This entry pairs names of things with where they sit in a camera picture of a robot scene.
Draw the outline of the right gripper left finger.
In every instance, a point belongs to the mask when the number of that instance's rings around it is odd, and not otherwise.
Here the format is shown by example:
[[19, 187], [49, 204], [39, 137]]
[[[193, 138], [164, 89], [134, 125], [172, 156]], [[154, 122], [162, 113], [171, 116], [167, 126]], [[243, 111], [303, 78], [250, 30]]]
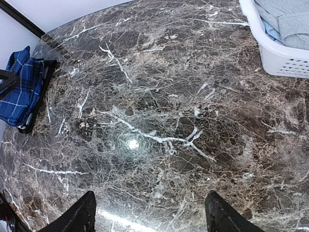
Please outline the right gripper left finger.
[[95, 232], [96, 207], [95, 194], [93, 191], [88, 191], [40, 232]]

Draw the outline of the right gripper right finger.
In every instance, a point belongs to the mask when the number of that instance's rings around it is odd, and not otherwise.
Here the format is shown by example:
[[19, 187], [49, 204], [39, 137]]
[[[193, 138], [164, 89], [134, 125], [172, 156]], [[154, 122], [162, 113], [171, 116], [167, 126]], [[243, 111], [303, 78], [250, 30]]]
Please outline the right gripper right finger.
[[207, 230], [209, 232], [264, 232], [238, 213], [216, 191], [205, 199]]

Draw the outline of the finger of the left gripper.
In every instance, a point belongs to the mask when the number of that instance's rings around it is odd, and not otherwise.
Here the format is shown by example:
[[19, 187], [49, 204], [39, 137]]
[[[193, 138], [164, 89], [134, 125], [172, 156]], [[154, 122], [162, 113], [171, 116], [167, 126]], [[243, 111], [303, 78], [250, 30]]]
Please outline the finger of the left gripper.
[[0, 71], [0, 99], [8, 95], [19, 83], [19, 76], [13, 71]]

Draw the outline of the blue plaid long sleeve shirt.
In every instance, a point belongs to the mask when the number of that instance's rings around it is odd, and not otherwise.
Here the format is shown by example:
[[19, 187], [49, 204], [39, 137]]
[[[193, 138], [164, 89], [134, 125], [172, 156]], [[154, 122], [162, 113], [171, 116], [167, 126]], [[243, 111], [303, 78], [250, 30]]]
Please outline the blue plaid long sleeve shirt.
[[22, 127], [42, 93], [44, 63], [31, 57], [27, 46], [11, 54], [6, 70], [16, 73], [19, 80], [0, 101], [0, 119], [12, 127]]

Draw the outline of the black white checkered shirt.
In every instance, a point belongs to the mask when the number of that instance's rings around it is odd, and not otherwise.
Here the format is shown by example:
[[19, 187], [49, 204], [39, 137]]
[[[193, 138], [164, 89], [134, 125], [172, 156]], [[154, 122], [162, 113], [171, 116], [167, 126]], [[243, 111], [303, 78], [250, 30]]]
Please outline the black white checkered shirt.
[[57, 61], [56, 60], [43, 60], [40, 59], [40, 61], [44, 64], [44, 73], [43, 73], [43, 80], [42, 80], [42, 92], [39, 95], [38, 101], [35, 104], [33, 110], [31, 111], [31, 114], [29, 115], [26, 123], [22, 127], [18, 127], [18, 131], [21, 134], [29, 134], [32, 132], [35, 120], [37, 118], [37, 114], [39, 112], [39, 109], [42, 105], [44, 95], [48, 89], [48, 85], [50, 83], [50, 80], [52, 78], [52, 75], [57, 67]]

